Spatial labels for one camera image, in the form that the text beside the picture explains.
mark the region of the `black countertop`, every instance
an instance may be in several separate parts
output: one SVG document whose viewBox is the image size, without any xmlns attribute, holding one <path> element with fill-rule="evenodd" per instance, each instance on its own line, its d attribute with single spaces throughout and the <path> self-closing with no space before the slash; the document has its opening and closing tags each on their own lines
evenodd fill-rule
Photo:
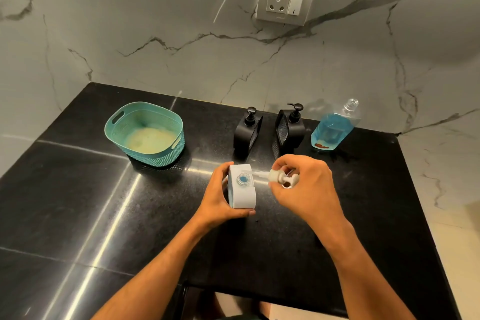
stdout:
<svg viewBox="0 0 480 320">
<path fill-rule="evenodd" d="M 175 165 L 133 164 L 103 133 L 124 104 L 170 108 L 184 123 Z M 90 83 L 0 179 L 0 319 L 88 319 L 153 259 L 198 207 L 212 170 L 234 160 L 244 109 Z M 269 171 L 275 114 L 263 115 L 246 163 Z M 312 131 L 318 122 L 305 120 Z M 297 154 L 325 160 L 348 220 L 418 320 L 458 311 L 394 134 L 354 129 L 336 151 L 306 136 Z M 187 260 L 183 285 L 346 316 L 335 267 L 314 233 L 255 179 L 257 214 L 214 229 Z"/>
</svg>

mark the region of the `white switch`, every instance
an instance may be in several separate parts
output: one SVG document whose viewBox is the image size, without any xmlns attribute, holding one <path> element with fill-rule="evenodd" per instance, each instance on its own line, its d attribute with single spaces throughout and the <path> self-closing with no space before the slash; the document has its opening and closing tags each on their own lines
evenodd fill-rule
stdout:
<svg viewBox="0 0 480 320">
<path fill-rule="evenodd" d="M 297 16 L 300 14 L 300 8 L 302 7 L 303 0 L 290 0 L 290 4 L 288 6 L 287 14 L 291 16 Z"/>
</svg>

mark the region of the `blue liquid soap bottle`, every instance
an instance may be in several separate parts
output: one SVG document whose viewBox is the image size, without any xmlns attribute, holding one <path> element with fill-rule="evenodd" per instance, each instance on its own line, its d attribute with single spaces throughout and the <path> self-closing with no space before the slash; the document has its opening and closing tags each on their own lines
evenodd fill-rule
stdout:
<svg viewBox="0 0 480 320">
<path fill-rule="evenodd" d="M 312 147 L 323 151 L 337 148 L 353 127 L 360 122 L 358 104 L 357 99 L 351 98 L 340 109 L 325 114 L 311 134 Z"/>
</svg>

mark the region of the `person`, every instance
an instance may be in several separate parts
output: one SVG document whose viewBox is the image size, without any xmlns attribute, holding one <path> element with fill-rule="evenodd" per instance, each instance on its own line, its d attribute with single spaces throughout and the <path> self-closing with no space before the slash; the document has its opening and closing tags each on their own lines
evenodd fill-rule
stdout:
<svg viewBox="0 0 480 320">
<path fill-rule="evenodd" d="M 171 242 L 135 277 L 126 283 L 93 320 L 158 320 L 177 286 L 185 261 L 198 241 L 223 222 L 255 214 L 253 209 L 233 209 L 226 202 L 222 182 L 229 166 L 217 167 L 193 217 Z M 338 272 L 350 320 L 414 320 L 371 260 L 345 218 L 327 164 L 307 156 L 286 154 L 273 170 L 295 169 L 299 182 L 291 189 L 269 183 L 278 202 L 307 222 L 330 254 Z"/>
</svg>

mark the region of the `forearm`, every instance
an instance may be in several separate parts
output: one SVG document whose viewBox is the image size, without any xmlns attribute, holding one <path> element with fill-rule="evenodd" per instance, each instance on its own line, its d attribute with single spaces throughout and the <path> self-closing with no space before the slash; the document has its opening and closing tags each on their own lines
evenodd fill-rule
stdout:
<svg viewBox="0 0 480 320">
<path fill-rule="evenodd" d="M 328 239 L 325 233 L 319 234 L 337 269 L 350 320 L 415 319 L 375 266 L 346 219 Z"/>
<path fill-rule="evenodd" d="M 207 232 L 192 218 L 172 241 L 124 285 L 92 320 L 158 320 L 177 286 L 188 255 Z"/>
</svg>

